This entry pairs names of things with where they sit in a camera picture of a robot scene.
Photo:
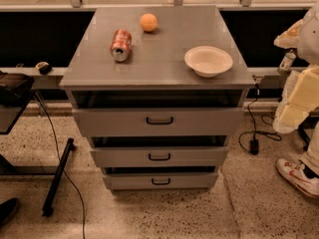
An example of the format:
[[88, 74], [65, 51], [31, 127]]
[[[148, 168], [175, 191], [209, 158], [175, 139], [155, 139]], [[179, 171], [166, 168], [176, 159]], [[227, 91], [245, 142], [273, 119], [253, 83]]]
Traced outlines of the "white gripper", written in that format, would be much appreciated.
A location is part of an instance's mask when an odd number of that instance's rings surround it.
[[[303, 20], [298, 20], [278, 35], [273, 44], [283, 49], [296, 49]], [[319, 67], [308, 67], [297, 75], [279, 121], [285, 126], [298, 127], [309, 113], [319, 107]]]

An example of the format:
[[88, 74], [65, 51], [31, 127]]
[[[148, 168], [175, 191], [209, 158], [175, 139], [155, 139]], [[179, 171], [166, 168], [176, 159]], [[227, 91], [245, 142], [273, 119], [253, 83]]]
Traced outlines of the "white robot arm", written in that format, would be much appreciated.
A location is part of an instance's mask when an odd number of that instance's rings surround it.
[[301, 73], [291, 73], [287, 78], [282, 101], [275, 113], [273, 128], [288, 133], [297, 129], [319, 107], [319, 3], [277, 36], [274, 45], [295, 49], [297, 57], [309, 64]]

